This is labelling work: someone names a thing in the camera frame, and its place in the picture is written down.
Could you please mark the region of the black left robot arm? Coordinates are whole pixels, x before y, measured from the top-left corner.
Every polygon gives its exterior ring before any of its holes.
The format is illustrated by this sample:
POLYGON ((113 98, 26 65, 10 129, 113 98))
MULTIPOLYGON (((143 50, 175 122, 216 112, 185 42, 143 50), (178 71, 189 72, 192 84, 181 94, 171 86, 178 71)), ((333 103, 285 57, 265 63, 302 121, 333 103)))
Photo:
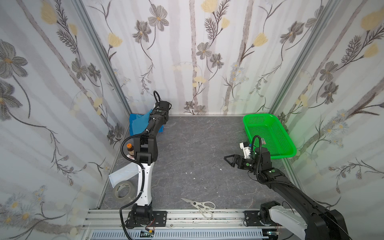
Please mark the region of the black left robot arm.
POLYGON ((152 206, 152 172, 155 162, 158 159, 157 134, 163 125, 169 120, 169 111, 172 104, 163 101, 157 91, 153 92, 155 106, 149 114, 148 125, 142 133, 132 135, 123 140, 120 153, 124 159, 136 164, 139 171, 139 185, 137 196, 132 202, 120 207, 119 215, 122 229, 128 240, 131 239, 127 231, 127 223, 133 221, 136 224, 148 224, 155 218, 153 217, 152 206), (134 159, 130 159, 124 150, 127 148, 127 142, 133 140, 134 159))

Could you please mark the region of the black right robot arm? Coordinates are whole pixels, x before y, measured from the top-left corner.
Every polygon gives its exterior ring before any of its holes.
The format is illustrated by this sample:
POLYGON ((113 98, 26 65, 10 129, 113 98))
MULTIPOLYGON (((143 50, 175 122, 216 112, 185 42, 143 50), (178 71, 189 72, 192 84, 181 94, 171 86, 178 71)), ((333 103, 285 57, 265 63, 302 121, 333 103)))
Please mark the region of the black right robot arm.
POLYGON ((311 199, 273 167, 271 154, 262 146, 260 136, 255 136, 248 147, 242 146, 242 150, 243 155, 225 156, 225 161, 233 168, 253 174, 258 183, 278 193, 296 210, 292 213, 274 201, 262 204, 259 210, 261 223, 281 225, 301 240, 351 239, 340 212, 328 210, 311 199))

